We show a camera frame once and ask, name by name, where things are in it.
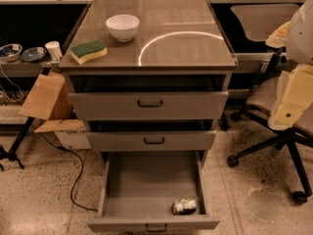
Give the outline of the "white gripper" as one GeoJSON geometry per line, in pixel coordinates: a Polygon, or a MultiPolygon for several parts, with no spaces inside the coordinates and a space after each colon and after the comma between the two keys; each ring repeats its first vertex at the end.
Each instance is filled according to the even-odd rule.
{"type": "MultiPolygon", "coordinates": [[[[272,48],[287,45],[289,22],[283,23],[268,36],[265,44],[272,48]]],[[[313,66],[299,64],[292,72],[282,71],[273,110],[278,126],[293,126],[313,103],[313,66]]]]}

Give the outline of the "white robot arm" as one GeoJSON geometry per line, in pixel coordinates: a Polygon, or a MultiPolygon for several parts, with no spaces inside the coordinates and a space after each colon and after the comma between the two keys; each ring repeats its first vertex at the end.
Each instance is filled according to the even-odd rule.
{"type": "Polygon", "coordinates": [[[285,47],[297,62],[289,74],[279,78],[276,101],[268,125],[275,130],[292,127],[313,103],[313,0],[306,0],[291,20],[267,39],[269,47],[285,47]]]}

